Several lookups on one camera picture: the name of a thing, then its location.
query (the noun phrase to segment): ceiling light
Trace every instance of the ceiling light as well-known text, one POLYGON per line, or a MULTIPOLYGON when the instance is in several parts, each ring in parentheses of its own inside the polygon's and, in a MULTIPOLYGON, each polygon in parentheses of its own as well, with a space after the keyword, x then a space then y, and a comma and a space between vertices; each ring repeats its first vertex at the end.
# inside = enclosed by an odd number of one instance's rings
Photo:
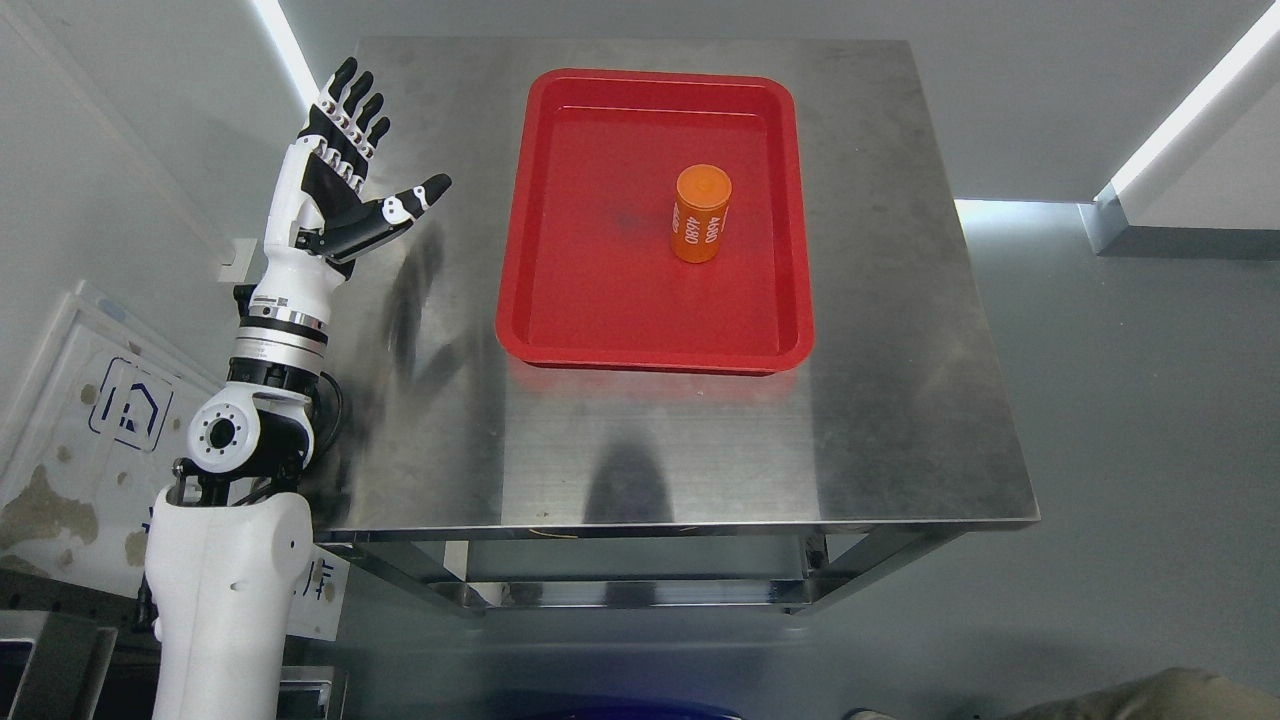
POLYGON ((302 55, 302 47, 298 46, 298 38, 294 37, 293 28, 280 9, 280 3, 278 0, 248 0, 248 3, 257 12, 262 28, 275 45, 275 54, 284 64, 284 72, 288 73, 294 92, 298 94, 298 101, 303 108, 310 106, 320 90, 316 87, 311 68, 307 67, 306 56, 302 55))
POLYGON ((1276 33, 1280 32, 1280 4, 1271 8, 1253 23, 1253 27, 1244 33, 1244 37, 1228 51, 1226 55, 1213 67, 1204 79, 1192 90, 1190 95, 1181 101, 1165 122, 1160 123, 1156 132, 1151 133, 1147 142, 1133 154, 1129 160, 1116 170, 1111 178, 1115 191, 1123 192, 1133 183, 1134 178, 1142 174, 1148 165, 1169 145, 1187 129, 1187 126, 1196 119, 1213 100, 1234 81, 1248 64, 1266 47, 1276 33))

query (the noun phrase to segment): table top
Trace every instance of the table top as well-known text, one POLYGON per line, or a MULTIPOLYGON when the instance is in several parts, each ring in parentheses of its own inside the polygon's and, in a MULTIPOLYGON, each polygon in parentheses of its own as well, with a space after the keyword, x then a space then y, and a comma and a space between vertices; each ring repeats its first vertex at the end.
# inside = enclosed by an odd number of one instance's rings
POLYGON ((910 49, 366 38, 366 195, 453 188, 338 290, 317 541, 970 529, 1039 518, 910 49), (796 105, 817 342, 728 377, 534 368, 494 333, 525 100, 562 67, 764 76, 796 105))

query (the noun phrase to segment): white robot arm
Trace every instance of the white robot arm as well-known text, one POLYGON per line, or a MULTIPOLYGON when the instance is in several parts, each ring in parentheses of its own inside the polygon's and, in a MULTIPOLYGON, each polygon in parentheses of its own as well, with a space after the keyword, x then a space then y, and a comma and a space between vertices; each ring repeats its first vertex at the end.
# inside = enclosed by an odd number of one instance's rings
POLYGON ((189 457, 156 498, 146 557, 161 643, 156 719, 275 717, 288 605, 311 553, 311 512, 293 491, 316 455, 330 296, 356 258, 408 229, 452 182, 438 174, 360 200, 390 120, 372 122, 379 94, 361 106, 374 79, 352 82, 356 70, 353 58, 338 68, 284 152, 266 272, 236 292, 227 383, 188 423, 189 457), (253 488, 229 506, 243 478, 253 488))

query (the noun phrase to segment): orange can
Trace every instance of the orange can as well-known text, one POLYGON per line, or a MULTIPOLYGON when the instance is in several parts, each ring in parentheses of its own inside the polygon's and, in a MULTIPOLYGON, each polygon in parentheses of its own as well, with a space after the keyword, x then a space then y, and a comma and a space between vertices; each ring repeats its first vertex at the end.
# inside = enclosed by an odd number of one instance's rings
POLYGON ((716 165, 690 165, 680 173, 671 219, 671 250, 677 258, 705 263, 716 256, 732 192, 733 183, 716 165))

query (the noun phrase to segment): red plastic tray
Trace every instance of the red plastic tray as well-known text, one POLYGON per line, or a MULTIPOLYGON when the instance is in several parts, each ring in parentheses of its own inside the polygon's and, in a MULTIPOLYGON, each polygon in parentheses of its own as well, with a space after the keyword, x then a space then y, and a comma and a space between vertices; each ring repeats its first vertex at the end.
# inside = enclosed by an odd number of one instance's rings
POLYGON ((754 77, 552 70, 529 92, 502 345, 534 365, 768 374, 813 348, 795 108, 754 77), (671 251, 676 177, 733 182, 719 254, 671 251))

